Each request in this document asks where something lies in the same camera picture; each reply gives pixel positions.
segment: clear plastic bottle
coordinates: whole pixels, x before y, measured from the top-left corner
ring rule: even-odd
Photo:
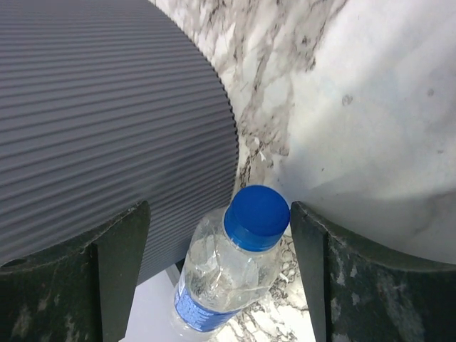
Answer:
[[[207,341],[265,295],[279,274],[278,242],[289,220],[284,198],[261,185],[204,216],[175,290],[171,323],[181,337]]]

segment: gray ribbed panel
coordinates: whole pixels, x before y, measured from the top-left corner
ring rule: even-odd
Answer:
[[[236,167],[217,75],[147,0],[0,1],[0,264],[146,199],[144,281],[229,202]]]

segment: blue label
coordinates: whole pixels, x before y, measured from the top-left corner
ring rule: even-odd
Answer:
[[[213,331],[228,322],[231,317],[240,311],[216,312],[202,307],[190,297],[188,290],[183,284],[182,278],[184,278],[184,275],[181,276],[179,288],[176,291],[174,305],[182,320],[194,330],[203,333]]]

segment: white marble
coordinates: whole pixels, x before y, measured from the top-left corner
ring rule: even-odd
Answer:
[[[270,185],[386,246],[456,263],[456,3],[151,1],[227,89],[238,186]],[[313,340],[285,241],[270,294],[219,341]]]

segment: bottle cap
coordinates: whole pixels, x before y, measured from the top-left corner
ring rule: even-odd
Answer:
[[[275,190],[263,185],[241,189],[224,216],[228,237],[251,252],[272,248],[290,222],[290,209]]]

